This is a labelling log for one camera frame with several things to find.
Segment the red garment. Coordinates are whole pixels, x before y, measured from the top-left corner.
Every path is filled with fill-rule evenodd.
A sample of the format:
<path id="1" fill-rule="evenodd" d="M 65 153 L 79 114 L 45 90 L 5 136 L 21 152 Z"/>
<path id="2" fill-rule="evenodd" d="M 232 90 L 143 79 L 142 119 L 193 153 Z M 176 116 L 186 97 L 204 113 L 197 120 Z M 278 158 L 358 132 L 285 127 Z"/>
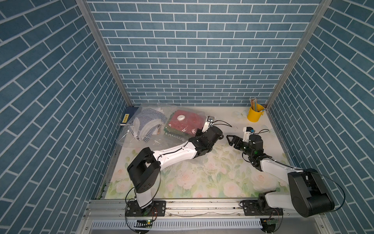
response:
<path id="1" fill-rule="evenodd" d="M 176 110 L 166 124 L 166 129 L 176 133 L 195 136 L 198 129 L 202 129 L 206 121 L 205 115 L 185 111 Z"/>

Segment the clear vacuum bag with valve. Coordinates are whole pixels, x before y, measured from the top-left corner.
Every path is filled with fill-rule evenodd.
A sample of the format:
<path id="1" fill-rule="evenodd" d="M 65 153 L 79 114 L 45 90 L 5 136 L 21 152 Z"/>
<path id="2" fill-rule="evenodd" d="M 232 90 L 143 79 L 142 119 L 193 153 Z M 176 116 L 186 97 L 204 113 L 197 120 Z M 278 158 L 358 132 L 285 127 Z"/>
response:
<path id="1" fill-rule="evenodd" d="M 178 145 L 195 137 L 198 129 L 202 130 L 207 115 L 198 110 L 176 108 L 164 127 L 163 140 L 170 145 Z"/>

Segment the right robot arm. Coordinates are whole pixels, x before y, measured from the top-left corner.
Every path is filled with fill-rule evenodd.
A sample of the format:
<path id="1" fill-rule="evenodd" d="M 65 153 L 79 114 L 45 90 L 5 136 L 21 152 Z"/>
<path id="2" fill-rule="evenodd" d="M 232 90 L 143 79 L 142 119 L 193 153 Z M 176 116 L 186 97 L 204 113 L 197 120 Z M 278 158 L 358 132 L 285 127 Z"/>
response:
<path id="1" fill-rule="evenodd" d="M 250 134 L 245 138 L 227 135 L 230 146 L 247 156 L 246 161 L 260 172 L 265 172 L 284 181 L 288 193 L 268 191 L 259 194 L 260 209 L 281 208 L 295 210 L 302 217 L 332 212 L 335 202 L 321 175 L 314 169 L 299 169 L 281 163 L 264 153 L 260 135 Z"/>

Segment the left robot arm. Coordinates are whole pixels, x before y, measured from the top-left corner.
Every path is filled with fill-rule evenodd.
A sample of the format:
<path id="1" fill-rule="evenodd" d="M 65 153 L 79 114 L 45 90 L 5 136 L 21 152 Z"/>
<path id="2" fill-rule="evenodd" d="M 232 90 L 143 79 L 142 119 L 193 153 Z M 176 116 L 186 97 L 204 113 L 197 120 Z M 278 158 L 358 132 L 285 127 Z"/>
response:
<path id="1" fill-rule="evenodd" d="M 163 169 L 185 160 L 204 156 L 213 149 L 218 140 L 223 138 L 221 129 L 212 126 L 204 132 L 198 131 L 196 136 L 175 147 L 156 151 L 149 147 L 142 149 L 127 167 L 139 208 L 145 209 L 153 203 L 151 188 Z"/>

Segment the clear bag with striped clothes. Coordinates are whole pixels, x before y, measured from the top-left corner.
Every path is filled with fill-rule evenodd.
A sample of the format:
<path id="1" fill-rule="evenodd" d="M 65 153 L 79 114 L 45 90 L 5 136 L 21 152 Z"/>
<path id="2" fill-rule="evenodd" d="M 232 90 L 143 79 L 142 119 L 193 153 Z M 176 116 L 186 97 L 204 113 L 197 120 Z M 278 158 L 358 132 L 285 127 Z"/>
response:
<path id="1" fill-rule="evenodd" d="M 162 103 L 141 104 L 123 126 L 116 143 L 124 148 L 160 149 L 172 140 L 165 136 L 164 127 L 169 120 L 170 106 Z"/>

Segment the yellow pencil cup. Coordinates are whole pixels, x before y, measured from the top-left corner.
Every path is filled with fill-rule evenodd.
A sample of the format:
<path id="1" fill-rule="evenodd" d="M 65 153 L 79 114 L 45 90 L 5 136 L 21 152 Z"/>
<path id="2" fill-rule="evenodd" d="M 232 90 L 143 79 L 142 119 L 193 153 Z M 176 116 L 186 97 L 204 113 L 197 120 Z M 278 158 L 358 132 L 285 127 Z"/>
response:
<path id="1" fill-rule="evenodd" d="M 264 113 L 265 113 L 265 108 L 262 105 L 260 104 L 254 105 L 249 109 L 248 114 L 247 114 L 247 119 L 250 122 L 258 122 L 260 117 Z"/>

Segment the coloured pencils bundle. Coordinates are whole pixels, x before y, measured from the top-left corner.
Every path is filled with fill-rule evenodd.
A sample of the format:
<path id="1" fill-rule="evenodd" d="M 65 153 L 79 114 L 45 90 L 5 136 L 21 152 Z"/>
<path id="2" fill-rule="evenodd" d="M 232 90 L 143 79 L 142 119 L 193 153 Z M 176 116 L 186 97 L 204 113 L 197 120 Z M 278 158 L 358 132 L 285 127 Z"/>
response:
<path id="1" fill-rule="evenodd" d="M 257 109 L 257 98 L 253 97 L 250 99 L 250 103 L 251 103 L 251 109 L 255 112 L 258 111 Z"/>

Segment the dark blue book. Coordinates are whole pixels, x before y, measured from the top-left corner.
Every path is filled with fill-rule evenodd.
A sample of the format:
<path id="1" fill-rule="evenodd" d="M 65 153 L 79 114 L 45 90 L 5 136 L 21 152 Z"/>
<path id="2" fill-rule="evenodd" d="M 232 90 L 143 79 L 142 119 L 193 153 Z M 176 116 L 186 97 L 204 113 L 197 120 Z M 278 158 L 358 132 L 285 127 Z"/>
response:
<path id="1" fill-rule="evenodd" d="M 125 126 L 131 122 L 131 118 L 135 115 L 139 107 L 127 107 L 124 116 L 120 122 L 120 126 Z"/>

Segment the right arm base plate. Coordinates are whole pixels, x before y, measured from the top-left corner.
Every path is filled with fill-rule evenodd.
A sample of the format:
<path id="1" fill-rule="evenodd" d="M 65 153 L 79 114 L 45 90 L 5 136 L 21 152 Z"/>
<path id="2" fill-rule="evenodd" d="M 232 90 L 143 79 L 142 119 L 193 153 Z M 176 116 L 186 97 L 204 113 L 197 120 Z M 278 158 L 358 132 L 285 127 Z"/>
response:
<path id="1" fill-rule="evenodd" d="M 258 200 L 242 200 L 239 202 L 239 206 L 243 209 L 245 216 L 282 216 L 282 208 L 271 208 L 266 202 Z"/>

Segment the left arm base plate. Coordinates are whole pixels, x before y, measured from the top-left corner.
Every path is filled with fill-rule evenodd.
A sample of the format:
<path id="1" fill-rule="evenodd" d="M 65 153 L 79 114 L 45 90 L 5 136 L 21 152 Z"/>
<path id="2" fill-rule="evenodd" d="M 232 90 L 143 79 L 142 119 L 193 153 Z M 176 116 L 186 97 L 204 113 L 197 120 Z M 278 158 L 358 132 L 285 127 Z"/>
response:
<path id="1" fill-rule="evenodd" d="M 146 217 L 146 216 L 165 216 L 166 201 L 154 200 L 145 208 L 140 208 L 137 201 L 129 201 L 126 208 L 126 216 L 130 217 Z"/>

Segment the aluminium rail frame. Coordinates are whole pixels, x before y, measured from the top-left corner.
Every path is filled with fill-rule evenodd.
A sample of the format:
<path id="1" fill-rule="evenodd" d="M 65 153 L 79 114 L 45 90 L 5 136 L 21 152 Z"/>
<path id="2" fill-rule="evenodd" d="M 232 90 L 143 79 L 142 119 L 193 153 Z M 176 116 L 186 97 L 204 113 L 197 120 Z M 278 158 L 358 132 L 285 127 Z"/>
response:
<path id="1" fill-rule="evenodd" d="M 251 199 L 165 200 L 165 216 L 126 216 L 126 200 L 92 200 L 78 228 L 80 234 L 331 234 L 323 214 L 304 218 L 283 209 L 282 216 L 245 216 L 239 206 Z"/>

